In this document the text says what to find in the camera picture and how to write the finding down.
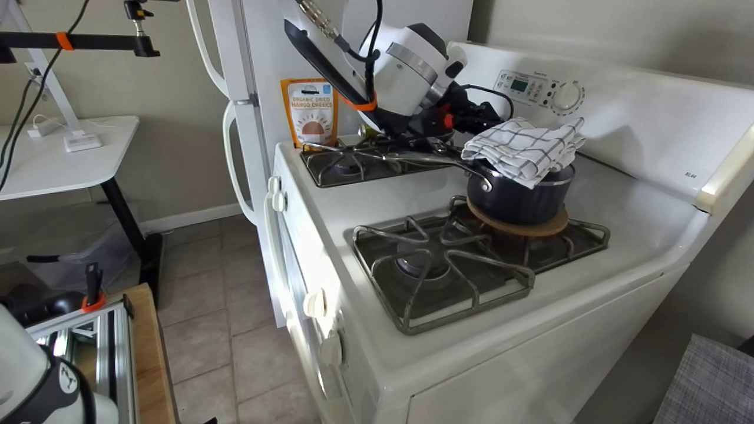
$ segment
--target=black burner grate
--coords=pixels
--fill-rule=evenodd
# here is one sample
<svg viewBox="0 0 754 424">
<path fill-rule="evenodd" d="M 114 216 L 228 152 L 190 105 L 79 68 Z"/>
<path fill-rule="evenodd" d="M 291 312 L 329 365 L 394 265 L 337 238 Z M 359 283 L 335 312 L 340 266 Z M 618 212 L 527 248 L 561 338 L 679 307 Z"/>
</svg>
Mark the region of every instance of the black burner grate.
<svg viewBox="0 0 754 424">
<path fill-rule="evenodd" d="M 553 238 L 500 237 L 454 201 L 449 216 L 355 228 L 354 248 L 396 327 L 416 336 L 526 297 L 534 274 L 606 251 L 608 238 L 584 223 Z"/>
<path fill-rule="evenodd" d="M 363 141 L 359 146 L 315 146 L 312 152 L 301 152 L 301 160 L 313 185 L 320 188 L 445 168 L 445 165 L 425 165 L 425 164 L 379 160 L 379 155 L 389 152 L 392 152 L 389 145 L 379 145 L 379 141 Z"/>
</svg>

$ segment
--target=baseboard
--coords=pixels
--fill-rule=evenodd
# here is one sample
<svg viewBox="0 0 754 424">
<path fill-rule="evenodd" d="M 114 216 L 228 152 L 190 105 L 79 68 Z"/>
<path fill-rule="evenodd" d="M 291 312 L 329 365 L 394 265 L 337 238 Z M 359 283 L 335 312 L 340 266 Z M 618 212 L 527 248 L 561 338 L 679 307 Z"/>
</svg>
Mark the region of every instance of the baseboard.
<svg viewBox="0 0 754 424">
<path fill-rule="evenodd" d="M 164 234 L 164 231 L 174 231 L 174 228 L 184 228 L 184 226 L 195 226 L 202 223 L 238 218 L 238 216 L 240 216 L 238 205 L 194 211 L 187 216 L 171 216 L 171 218 L 162 218 L 162 220 L 142 223 L 142 231 L 143 234 Z"/>
</svg>

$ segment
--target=stove control panel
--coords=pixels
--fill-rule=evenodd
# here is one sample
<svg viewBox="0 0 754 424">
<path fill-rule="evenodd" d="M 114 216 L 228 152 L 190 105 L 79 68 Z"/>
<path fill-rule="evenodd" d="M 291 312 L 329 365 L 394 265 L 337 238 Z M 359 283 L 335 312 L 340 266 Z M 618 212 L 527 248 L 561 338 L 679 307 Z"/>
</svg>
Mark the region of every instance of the stove control panel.
<svg viewBox="0 0 754 424">
<path fill-rule="evenodd" d="M 553 112 L 557 115 L 571 115 L 584 105 L 584 85 L 578 80 L 559 80 L 546 73 L 501 71 L 495 89 L 524 100 L 527 105 Z"/>
</svg>

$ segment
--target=dark pot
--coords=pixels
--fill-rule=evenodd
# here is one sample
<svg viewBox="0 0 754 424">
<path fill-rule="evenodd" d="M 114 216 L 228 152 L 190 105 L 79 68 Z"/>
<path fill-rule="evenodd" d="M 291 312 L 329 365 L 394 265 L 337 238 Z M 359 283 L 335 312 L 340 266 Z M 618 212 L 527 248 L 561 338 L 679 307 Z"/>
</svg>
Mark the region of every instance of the dark pot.
<svg viewBox="0 0 754 424">
<path fill-rule="evenodd" d="M 574 168 L 546 174 L 533 192 L 476 164 L 469 174 L 469 203 L 498 223 L 537 226 L 553 220 L 566 201 Z"/>
</svg>

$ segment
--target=white stove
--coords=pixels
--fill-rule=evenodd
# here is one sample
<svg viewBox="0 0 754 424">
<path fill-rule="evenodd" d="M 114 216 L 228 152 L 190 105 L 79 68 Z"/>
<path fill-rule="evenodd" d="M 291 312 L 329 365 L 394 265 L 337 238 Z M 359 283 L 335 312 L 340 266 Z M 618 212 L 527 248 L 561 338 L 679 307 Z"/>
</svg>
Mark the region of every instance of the white stove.
<svg viewBox="0 0 754 424">
<path fill-rule="evenodd" d="M 352 237 L 448 211 L 466 178 L 319 188 L 279 145 L 276 293 L 329 423 L 571 423 L 752 181 L 752 93 L 469 46 L 453 55 L 466 62 L 461 82 L 506 89 L 521 115 L 584 115 L 566 211 L 606 226 L 611 246 L 534 276 L 516 301 L 406 336 Z"/>
</svg>

